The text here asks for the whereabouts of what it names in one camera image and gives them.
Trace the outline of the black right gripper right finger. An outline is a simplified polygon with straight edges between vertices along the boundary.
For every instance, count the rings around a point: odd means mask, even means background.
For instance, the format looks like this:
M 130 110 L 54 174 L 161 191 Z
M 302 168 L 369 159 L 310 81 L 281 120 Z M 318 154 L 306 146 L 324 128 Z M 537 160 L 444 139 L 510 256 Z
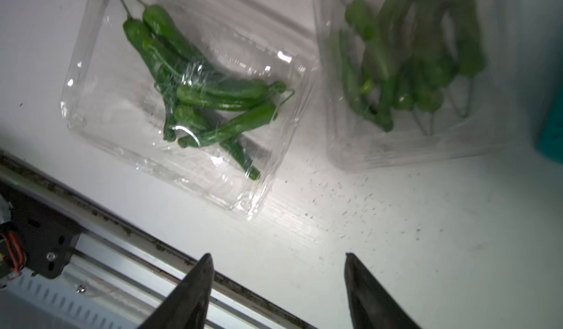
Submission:
M 353 328 L 420 328 L 353 253 L 344 277 Z

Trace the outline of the green pepper bunch container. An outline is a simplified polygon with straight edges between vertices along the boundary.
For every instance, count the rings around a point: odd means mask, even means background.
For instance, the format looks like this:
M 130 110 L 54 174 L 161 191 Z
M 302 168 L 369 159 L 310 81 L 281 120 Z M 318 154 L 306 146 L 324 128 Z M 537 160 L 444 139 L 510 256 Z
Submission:
M 394 129 L 394 111 L 433 115 L 457 77 L 473 80 L 486 69 L 476 0 L 384 0 L 378 10 L 366 0 L 343 5 L 364 52 L 355 66 L 348 32 L 332 36 L 342 91 L 357 116 L 385 133 Z
M 136 18 L 125 0 L 119 1 L 126 13 L 123 32 L 164 103 L 164 140 L 182 149 L 218 145 L 247 178 L 258 180 L 261 173 L 239 137 L 277 117 L 280 105 L 274 97 L 287 93 L 286 83 L 221 72 L 182 34 L 164 7 L 144 3 L 142 16 Z

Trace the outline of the clear clamshell container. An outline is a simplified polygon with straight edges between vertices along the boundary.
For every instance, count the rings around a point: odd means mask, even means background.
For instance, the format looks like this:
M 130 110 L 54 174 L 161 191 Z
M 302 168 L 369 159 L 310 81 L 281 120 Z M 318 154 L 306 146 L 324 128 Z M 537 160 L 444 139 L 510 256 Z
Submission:
M 469 157 L 515 137 L 518 0 L 314 0 L 314 10 L 335 166 Z
M 247 0 L 87 0 L 70 131 L 250 219 L 312 92 L 311 38 Z

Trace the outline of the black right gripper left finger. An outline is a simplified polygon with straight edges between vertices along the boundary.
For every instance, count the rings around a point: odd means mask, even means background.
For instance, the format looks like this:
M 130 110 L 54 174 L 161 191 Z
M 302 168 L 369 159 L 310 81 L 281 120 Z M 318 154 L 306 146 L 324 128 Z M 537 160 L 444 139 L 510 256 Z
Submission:
M 204 328 L 214 274 L 213 258 L 205 254 L 138 329 Z

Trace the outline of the black left arm base bracket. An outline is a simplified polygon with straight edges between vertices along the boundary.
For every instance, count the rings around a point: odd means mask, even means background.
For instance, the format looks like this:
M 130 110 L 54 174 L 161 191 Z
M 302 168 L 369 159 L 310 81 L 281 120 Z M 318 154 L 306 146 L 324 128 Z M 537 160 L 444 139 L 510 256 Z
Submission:
M 59 277 L 73 255 L 82 228 L 13 185 L 1 183 L 1 196 L 11 205 L 10 228 L 26 254 L 26 267 L 47 279 Z

